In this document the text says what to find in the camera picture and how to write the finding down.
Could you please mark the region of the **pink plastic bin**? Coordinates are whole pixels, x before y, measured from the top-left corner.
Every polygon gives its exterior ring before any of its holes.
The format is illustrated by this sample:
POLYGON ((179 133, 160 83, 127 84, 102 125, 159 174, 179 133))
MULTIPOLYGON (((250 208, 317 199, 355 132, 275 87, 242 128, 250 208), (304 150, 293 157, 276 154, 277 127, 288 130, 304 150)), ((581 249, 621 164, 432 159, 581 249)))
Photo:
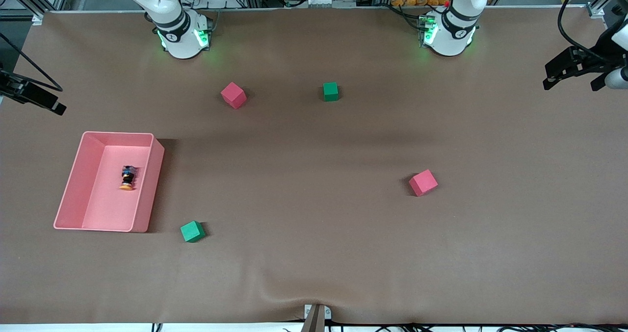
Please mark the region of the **pink plastic bin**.
POLYGON ((57 230, 144 233, 150 224, 164 147, 151 133, 86 131, 53 226, 57 230), (134 189, 119 189, 123 166, 134 189))

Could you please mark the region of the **pink foam cube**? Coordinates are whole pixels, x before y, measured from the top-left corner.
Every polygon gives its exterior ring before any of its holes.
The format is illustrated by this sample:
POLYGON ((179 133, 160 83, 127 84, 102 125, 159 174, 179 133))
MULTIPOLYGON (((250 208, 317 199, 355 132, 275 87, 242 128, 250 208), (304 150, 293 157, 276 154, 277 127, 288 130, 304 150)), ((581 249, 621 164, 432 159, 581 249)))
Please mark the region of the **pink foam cube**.
POLYGON ((414 195, 420 197, 436 189, 438 182, 433 173, 429 169, 426 169, 410 178, 409 185, 414 195))
POLYGON ((233 109, 239 109, 247 101, 244 90, 235 82, 230 82, 220 92, 223 100, 233 109))

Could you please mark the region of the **brown table cover mat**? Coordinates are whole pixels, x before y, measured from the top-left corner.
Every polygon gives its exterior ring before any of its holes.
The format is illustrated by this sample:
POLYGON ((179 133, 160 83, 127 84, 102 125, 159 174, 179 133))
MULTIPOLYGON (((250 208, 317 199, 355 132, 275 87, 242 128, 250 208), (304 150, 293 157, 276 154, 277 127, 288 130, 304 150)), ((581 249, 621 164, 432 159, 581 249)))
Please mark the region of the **brown table cover mat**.
POLYGON ((142 13, 47 14, 23 50, 67 111, 0 105, 0 324, 312 303, 354 324, 628 323, 628 91, 543 89, 556 15, 489 9, 446 58, 388 9, 224 12, 180 61, 142 13), (54 229, 86 131, 164 146, 146 233, 54 229), (206 237, 186 243, 191 221, 206 237))

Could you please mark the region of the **grey metal mount bracket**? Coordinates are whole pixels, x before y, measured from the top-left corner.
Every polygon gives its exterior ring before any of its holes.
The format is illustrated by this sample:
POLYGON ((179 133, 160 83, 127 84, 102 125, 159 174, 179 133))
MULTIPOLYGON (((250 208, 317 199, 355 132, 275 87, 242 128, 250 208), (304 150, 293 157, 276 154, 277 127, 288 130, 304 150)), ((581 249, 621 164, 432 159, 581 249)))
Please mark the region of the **grey metal mount bracket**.
POLYGON ((332 310, 325 305, 304 305, 304 323, 300 332, 327 332, 326 323, 332 319, 332 310))

